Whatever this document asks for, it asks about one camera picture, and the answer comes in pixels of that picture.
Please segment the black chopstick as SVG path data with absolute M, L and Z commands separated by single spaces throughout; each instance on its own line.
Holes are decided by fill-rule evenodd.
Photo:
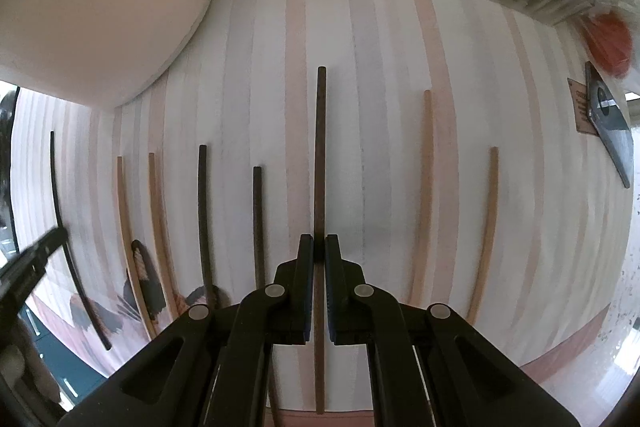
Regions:
M 51 130 L 49 134 L 49 164 L 50 164 L 51 191 L 52 191 L 56 224 L 59 227 L 62 227 L 63 217 L 61 212 L 60 195 L 58 195 L 58 176 L 56 175 L 56 162 L 55 162 L 55 132 L 53 130 Z M 93 308 L 93 305 L 91 304 L 91 301 L 86 293 L 84 284 L 82 283 L 81 277 L 77 269 L 72 247 L 70 247 L 69 239 L 66 239 L 66 242 L 63 244 L 63 253 L 64 253 L 67 269 L 68 271 L 70 271 L 70 277 L 72 278 L 73 284 L 77 291 L 78 297 L 81 302 L 81 306 L 84 308 L 87 314 L 87 317 L 89 319 L 89 322 L 93 327 L 93 329 L 96 331 L 96 335 L 98 335 L 103 348 L 106 351 L 110 351 L 112 349 L 111 340 L 108 339 L 106 332 L 104 331 L 104 327 L 100 323 L 98 314 L 96 314 L 96 310 Z
M 262 167 L 253 168 L 253 243 L 257 287 L 265 284 L 264 216 L 262 215 Z
M 201 144 L 198 147 L 198 243 L 200 244 L 201 271 L 206 303 L 209 308 L 214 309 L 217 296 L 209 249 L 207 195 L 207 145 Z

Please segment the blue smartphone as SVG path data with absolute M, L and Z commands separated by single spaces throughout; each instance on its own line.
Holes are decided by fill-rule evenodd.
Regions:
M 631 188 L 634 141 L 614 95 L 591 62 L 585 64 L 588 117 L 608 151 L 623 187 Z

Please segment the brown coaster card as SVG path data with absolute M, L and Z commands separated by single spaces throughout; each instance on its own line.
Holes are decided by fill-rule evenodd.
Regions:
M 573 79 L 567 79 L 570 88 L 570 97 L 572 98 L 576 130 L 583 134 L 596 135 L 592 122 L 588 116 L 588 95 L 587 88 L 583 83 Z

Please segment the clear plastic bag red item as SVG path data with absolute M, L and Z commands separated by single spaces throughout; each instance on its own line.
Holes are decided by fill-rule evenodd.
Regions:
M 573 22 L 589 60 L 600 74 L 639 92 L 639 8 L 601 4 Z

